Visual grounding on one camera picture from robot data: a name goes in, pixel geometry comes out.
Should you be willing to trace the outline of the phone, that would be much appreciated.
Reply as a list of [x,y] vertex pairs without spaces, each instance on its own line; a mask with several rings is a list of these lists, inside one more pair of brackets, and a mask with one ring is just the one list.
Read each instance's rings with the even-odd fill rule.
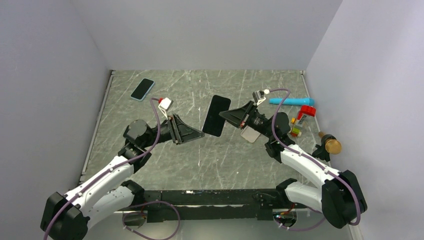
[[137,101],[143,101],[151,89],[154,87],[155,82],[151,79],[144,78],[140,81],[137,87],[130,94],[130,98]]
[[229,98],[213,95],[201,131],[214,137],[220,137],[226,122],[226,120],[220,116],[220,113],[228,111],[230,105],[231,100]]

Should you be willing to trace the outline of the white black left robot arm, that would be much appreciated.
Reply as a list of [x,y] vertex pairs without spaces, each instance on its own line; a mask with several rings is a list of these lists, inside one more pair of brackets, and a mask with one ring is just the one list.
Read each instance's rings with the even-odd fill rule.
[[53,193],[46,201],[40,228],[53,240],[82,240],[95,224],[115,211],[139,209],[149,197],[129,177],[140,170],[158,143],[176,145],[204,137],[185,124],[177,114],[150,127],[144,120],[131,122],[125,129],[124,147],[102,170],[65,194]]

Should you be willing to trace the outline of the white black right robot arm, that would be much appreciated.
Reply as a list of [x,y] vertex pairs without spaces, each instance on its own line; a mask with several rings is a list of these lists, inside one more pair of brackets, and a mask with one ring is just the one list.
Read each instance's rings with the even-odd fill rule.
[[308,186],[293,178],[280,183],[275,195],[280,207],[298,203],[312,208],[338,229],[359,224],[368,205],[356,175],[318,161],[295,144],[288,136],[291,128],[286,113],[276,111],[267,118],[249,101],[240,108],[222,111],[219,116],[238,129],[249,127],[267,137],[264,146],[269,157],[296,170],[313,184]]

